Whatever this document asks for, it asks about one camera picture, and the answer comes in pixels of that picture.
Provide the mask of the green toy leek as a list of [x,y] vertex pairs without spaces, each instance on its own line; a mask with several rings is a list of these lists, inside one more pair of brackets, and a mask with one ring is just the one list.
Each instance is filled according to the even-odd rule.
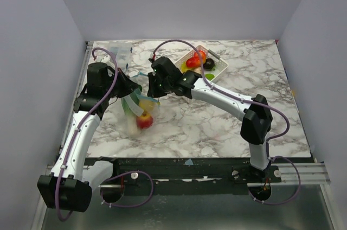
[[126,128],[129,136],[136,136],[140,133],[140,130],[136,124],[136,114],[142,114],[143,110],[138,106],[139,98],[141,94],[142,87],[139,86],[134,92],[123,97],[121,99],[121,105],[125,113],[126,118]]

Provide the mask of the yellow toy lemon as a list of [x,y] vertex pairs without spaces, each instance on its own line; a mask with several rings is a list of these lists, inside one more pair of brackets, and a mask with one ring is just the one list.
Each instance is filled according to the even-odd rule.
[[157,103],[149,99],[140,99],[138,106],[146,112],[152,112],[157,106]]

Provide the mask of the red orange toy mango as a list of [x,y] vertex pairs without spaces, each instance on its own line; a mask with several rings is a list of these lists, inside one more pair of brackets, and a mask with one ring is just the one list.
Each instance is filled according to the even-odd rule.
[[205,64],[206,59],[206,53],[200,50],[199,54],[195,52],[193,57],[187,59],[185,65],[188,69],[194,69],[199,67],[200,65]]

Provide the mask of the white perforated plastic basket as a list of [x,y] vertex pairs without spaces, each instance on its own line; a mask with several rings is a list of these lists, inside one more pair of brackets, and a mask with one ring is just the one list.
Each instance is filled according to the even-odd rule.
[[200,66],[198,54],[194,49],[176,60],[174,62],[175,66],[178,67],[182,73],[186,71],[194,71],[202,74],[202,71],[204,71],[206,79],[212,82],[217,82],[217,80],[221,78],[222,74],[227,70],[229,64],[216,53],[207,50],[203,46],[197,46],[197,50],[201,54],[203,68]]

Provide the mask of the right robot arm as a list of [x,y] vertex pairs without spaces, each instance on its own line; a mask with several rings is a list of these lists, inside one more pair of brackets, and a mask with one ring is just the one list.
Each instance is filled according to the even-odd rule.
[[166,57],[150,62],[153,71],[148,74],[149,97],[160,98],[174,93],[180,97],[203,101],[230,113],[242,122],[240,134],[249,144],[251,179],[262,182],[269,176],[266,136],[271,129],[273,117],[264,96],[258,94],[252,98],[217,87],[194,71],[182,73]]

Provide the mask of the clear zip top bag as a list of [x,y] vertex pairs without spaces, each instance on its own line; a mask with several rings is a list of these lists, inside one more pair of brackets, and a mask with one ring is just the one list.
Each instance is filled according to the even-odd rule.
[[121,105],[125,114],[128,135],[137,136],[154,124],[159,115],[160,102],[144,95],[143,85],[147,79],[146,74],[143,72],[133,73],[130,79],[137,83],[139,88],[122,98]]

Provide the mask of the beige toy mushroom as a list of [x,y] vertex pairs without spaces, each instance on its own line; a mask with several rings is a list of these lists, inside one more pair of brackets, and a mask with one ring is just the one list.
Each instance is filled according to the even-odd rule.
[[202,69],[201,67],[197,67],[194,69],[194,72],[198,73],[198,74],[202,74]]

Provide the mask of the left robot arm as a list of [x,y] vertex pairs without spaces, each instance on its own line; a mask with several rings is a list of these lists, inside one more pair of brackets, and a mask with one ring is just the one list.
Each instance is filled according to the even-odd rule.
[[100,159],[86,169],[85,160],[109,100],[126,97],[139,86],[121,68],[101,62],[90,64],[86,75],[87,82],[74,101],[72,124],[59,158],[50,174],[40,176],[37,182],[48,208],[85,212],[101,183],[114,184],[120,179],[120,170],[111,162]]

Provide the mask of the dark purple toy eggplant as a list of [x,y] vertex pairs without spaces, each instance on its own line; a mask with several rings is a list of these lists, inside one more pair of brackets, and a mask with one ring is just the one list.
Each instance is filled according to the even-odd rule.
[[204,70],[213,71],[215,68],[215,61],[211,58],[207,58],[205,63],[203,64]]

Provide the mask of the red toy apple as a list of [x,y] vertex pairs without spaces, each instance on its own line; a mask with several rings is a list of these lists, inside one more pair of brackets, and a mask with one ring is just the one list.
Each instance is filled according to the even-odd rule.
[[153,124],[153,117],[148,112],[143,112],[141,116],[136,117],[136,124],[139,129],[147,129]]

